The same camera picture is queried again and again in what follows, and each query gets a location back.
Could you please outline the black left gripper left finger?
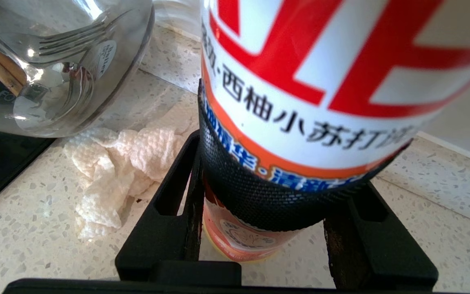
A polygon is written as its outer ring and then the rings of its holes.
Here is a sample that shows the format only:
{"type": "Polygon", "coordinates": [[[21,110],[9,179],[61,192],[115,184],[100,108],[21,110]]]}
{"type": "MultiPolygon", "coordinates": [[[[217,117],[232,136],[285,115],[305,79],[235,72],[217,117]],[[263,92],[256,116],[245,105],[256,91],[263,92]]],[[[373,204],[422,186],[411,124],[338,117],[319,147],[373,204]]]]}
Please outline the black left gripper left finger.
{"type": "Polygon", "coordinates": [[[198,260],[204,203],[200,141],[199,131],[185,141],[116,255],[121,281],[147,281],[160,262],[198,260]]]}

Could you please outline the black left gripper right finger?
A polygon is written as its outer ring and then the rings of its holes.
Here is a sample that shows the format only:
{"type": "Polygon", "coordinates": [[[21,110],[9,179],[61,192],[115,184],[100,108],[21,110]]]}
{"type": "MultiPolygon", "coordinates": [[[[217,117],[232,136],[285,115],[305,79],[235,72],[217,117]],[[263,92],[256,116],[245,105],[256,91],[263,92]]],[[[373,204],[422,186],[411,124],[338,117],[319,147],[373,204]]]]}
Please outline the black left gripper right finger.
{"type": "Polygon", "coordinates": [[[369,183],[324,220],[329,269],[339,290],[430,292],[437,267],[369,183]]]}

